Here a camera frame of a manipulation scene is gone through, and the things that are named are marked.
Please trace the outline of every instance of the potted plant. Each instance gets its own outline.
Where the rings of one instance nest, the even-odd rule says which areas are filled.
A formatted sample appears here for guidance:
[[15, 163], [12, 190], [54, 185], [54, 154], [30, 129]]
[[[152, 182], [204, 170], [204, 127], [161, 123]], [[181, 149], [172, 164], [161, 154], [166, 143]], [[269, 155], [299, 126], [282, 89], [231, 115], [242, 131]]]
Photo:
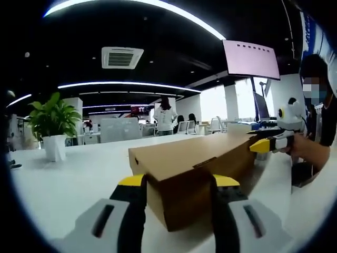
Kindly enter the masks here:
[[47, 158], [50, 161], [65, 160], [65, 139], [76, 136], [76, 122], [82, 117], [76, 109], [60, 100], [60, 93], [52, 94], [45, 104], [33, 102], [29, 123], [34, 137], [43, 141]]

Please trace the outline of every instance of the window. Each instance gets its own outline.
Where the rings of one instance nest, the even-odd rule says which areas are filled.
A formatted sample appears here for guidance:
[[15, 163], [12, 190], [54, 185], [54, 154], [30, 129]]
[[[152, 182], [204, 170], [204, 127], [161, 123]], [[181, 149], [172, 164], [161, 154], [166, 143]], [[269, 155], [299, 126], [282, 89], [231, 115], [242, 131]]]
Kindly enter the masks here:
[[255, 118], [255, 102], [250, 79], [235, 81], [239, 118]]
[[200, 93], [201, 120], [211, 121], [219, 116], [227, 119], [225, 87], [223, 85], [204, 90]]
[[[267, 83], [267, 78], [254, 77], [255, 90], [256, 90], [257, 94], [262, 96], [262, 90], [261, 90], [260, 82]], [[265, 102], [267, 104], [269, 116], [274, 117], [275, 111], [274, 111], [273, 95], [272, 95], [272, 92], [270, 90], [268, 92], [267, 97], [265, 97]]]

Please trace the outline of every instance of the led light strip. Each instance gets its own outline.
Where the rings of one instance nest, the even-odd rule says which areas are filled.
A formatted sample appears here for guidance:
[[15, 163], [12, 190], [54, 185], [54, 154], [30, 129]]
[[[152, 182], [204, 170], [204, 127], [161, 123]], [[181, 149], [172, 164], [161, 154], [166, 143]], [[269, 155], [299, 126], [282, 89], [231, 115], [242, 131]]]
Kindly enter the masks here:
[[31, 94], [28, 94], [28, 95], [25, 95], [25, 96], [23, 96], [22, 98], [19, 98], [19, 99], [17, 99], [17, 100], [14, 100], [12, 103], [10, 103], [8, 106], [6, 106], [6, 107], [9, 107], [9, 106], [11, 106], [11, 105], [13, 105], [13, 104], [15, 104], [15, 103], [17, 103], [17, 102], [19, 102], [19, 101], [21, 101], [21, 100], [24, 100], [24, 99], [26, 99], [26, 98], [28, 98], [28, 97], [30, 97], [30, 96], [32, 96]]
[[183, 95], [177, 94], [167, 94], [167, 93], [156, 93], [156, 92], [143, 92], [143, 91], [95, 91], [95, 92], [83, 92], [79, 95], [92, 95], [92, 94], [105, 94], [105, 93], [134, 93], [134, 94], [151, 94], [151, 95], [163, 95], [163, 96], [179, 96], [183, 98]]
[[[61, 9], [67, 8], [69, 6], [75, 5], [75, 4], [80, 4], [84, 2], [89, 2], [89, 1], [96, 1], [96, 0], [68, 0], [65, 1], [61, 4], [58, 4], [52, 8], [50, 8], [47, 13], [44, 15], [44, 17], [48, 16], [49, 14], [59, 11]], [[159, 0], [126, 0], [126, 1], [133, 1], [133, 2], [139, 2], [139, 3], [144, 3], [144, 4], [150, 4], [153, 6], [157, 6], [162, 9], [166, 9], [170, 12], [173, 12], [175, 14], [178, 14], [179, 16], [185, 17], [188, 20], [192, 21], [193, 23], [197, 24], [198, 26], [204, 28], [206, 31], [209, 33], [213, 34], [215, 37], [217, 37], [219, 40], [225, 40], [226, 38], [221, 35], [216, 29], [213, 27], [209, 26], [205, 22], [203, 22], [201, 19], [197, 18], [196, 16], [192, 15], [191, 13], [184, 11], [183, 9], [180, 9], [172, 4], [159, 1]]]
[[82, 109], [87, 108], [99, 108], [99, 107], [116, 107], [116, 106], [150, 106], [152, 104], [112, 104], [112, 105], [94, 105], [94, 106], [84, 106]]
[[106, 112], [90, 112], [88, 114], [96, 114], [96, 113], [113, 113], [113, 112], [131, 112], [131, 111], [106, 111]]
[[166, 84], [156, 84], [156, 83], [139, 83], [139, 82], [123, 82], [123, 81], [114, 81], [114, 82], [87, 82], [87, 83], [73, 83], [73, 84], [66, 84], [61, 85], [58, 88], [64, 89], [64, 88], [70, 88], [70, 87], [76, 87], [76, 86], [83, 86], [83, 85], [99, 85], [99, 84], [129, 84], [129, 85], [143, 85], [143, 86], [154, 86], [154, 87], [162, 87], [162, 88], [170, 88], [170, 89], [177, 89], [177, 90], [184, 90], [184, 91], [192, 91], [201, 93], [201, 91], [188, 89], [184, 87], [179, 86], [171, 86]]

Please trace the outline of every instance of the green plant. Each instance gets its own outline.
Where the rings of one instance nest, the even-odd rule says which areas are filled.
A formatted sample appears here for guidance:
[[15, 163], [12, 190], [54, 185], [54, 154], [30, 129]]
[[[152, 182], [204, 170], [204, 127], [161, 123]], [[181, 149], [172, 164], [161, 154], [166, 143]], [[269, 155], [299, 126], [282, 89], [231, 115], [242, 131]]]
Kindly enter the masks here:
[[46, 136], [76, 135], [75, 125], [82, 117], [73, 106], [60, 100], [59, 92], [53, 93], [45, 104], [35, 101], [30, 105], [35, 109], [29, 115], [29, 124], [34, 137], [39, 141]]

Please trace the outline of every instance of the white shirt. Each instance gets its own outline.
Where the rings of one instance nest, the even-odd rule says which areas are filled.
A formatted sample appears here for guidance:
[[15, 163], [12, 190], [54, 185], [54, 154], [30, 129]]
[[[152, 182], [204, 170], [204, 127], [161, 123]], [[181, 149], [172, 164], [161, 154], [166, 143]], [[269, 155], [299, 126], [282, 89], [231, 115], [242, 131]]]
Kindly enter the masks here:
[[177, 113], [171, 107], [168, 110], [163, 110], [160, 106], [154, 112], [153, 118], [158, 122], [158, 131], [173, 130], [173, 118], [177, 117]]

